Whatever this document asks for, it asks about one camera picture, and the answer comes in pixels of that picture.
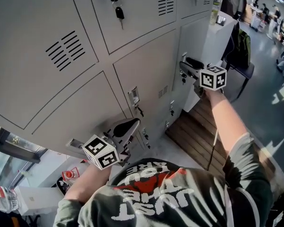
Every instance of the red print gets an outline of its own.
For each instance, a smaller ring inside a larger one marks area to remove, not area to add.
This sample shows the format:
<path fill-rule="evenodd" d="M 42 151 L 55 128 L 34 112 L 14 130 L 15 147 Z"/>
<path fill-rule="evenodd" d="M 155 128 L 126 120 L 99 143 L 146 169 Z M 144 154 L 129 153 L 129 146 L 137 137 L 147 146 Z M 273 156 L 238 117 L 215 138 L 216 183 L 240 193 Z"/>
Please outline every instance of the red print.
<path fill-rule="evenodd" d="M 141 182 L 137 181 L 134 182 L 133 186 L 116 186 L 114 189 L 128 189 L 132 191 L 138 191 L 140 193 L 151 193 L 156 187 L 161 187 L 164 179 L 172 179 L 177 174 L 185 175 L 186 170 L 183 168 L 178 169 L 175 171 L 163 172 L 158 175 L 152 176 L 148 178 L 147 181 Z"/>

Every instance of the wooden floor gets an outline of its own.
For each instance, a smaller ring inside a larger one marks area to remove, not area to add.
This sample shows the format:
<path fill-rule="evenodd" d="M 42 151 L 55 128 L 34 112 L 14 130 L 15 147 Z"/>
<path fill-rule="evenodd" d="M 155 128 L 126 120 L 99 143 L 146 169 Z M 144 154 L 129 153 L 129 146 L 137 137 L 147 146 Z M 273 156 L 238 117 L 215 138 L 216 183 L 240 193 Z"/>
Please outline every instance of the wooden floor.
<path fill-rule="evenodd" d="M 205 170 L 208 169 L 216 175 L 224 175 L 222 168 L 226 161 L 226 153 L 219 137 L 214 147 L 211 164 L 208 166 L 216 134 L 216 125 L 208 99 L 200 100 L 188 113 L 182 111 L 181 116 L 167 129 L 166 134 Z M 275 167 L 256 144 L 254 147 L 268 179 L 272 180 Z"/>

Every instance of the gray t-shirt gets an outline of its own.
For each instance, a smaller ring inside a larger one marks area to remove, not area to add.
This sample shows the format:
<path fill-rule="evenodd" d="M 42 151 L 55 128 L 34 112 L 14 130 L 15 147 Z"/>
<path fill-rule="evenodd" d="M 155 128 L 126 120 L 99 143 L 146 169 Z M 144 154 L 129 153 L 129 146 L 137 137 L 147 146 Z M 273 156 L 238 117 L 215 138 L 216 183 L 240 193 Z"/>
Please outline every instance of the gray t-shirt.
<path fill-rule="evenodd" d="M 251 196 L 263 227 L 272 193 L 249 134 L 237 141 L 223 170 L 225 178 L 164 160 L 143 159 L 98 189 L 84 206 L 60 201 L 54 226 L 226 227 L 231 225 L 229 187 Z"/>

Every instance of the white cube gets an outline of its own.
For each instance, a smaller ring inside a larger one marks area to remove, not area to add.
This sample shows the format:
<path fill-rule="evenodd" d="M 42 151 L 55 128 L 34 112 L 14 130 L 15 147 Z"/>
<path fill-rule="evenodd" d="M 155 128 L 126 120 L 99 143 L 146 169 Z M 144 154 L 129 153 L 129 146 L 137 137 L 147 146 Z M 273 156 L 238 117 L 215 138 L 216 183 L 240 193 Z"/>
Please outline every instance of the white cube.
<path fill-rule="evenodd" d="M 93 135 L 83 146 L 89 160 L 100 170 L 118 163 L 117 150 L 97 135 Z"/>
<path fill-rule="evenodd" d="M 200 86 L 216 91 L 226 86 L 227 70 L 222 67 L 212 66 L 200 70 Z"/>

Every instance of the cable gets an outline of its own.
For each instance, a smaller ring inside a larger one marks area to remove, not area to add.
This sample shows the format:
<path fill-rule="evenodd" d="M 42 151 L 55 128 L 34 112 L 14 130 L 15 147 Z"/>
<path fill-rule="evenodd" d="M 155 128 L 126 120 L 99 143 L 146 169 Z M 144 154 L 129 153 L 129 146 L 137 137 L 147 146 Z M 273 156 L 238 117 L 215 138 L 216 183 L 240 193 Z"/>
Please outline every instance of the cable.
<path fill-rule="evenodd" d="M 217 131 L 216 131 L 216 135 L 214 136 L 213 150 L 212 150 L 212 154 L 210 155 L 210 159 L 209 159 L 209 162 L 208 162 L 208 165 L 207 165 L 207 169 L 206 169 L 207 171 L 208 171 L 209 166 L 210 166 L 210 164 L 211 164 L 211 162 L 212 162 L 212 159 L 213 159 L 213 152 L 214 152 L 214 147 L 215 147 L 215 145 L 216 145 L 216 143 L 217 143 L 218 134 L 219 134 L 219 132 L 218 132 L 218 130 L 217 130 Z"/>
<path fill-rule="evenodd" d="M 209 159 L 209 162 L 208 162 L 208 165 L 207 165 L 207 169 L 206 169 L 207 171 L 209 170 L 209 166 L 210 166 L 210 164 L 211 164 L 211 162 L 212 162 L 212 159 L 213 159 L 214 147 L 215 147 L 215 146 L 213 146 L 212 154 L 210 155 L 210 159 Z"/>

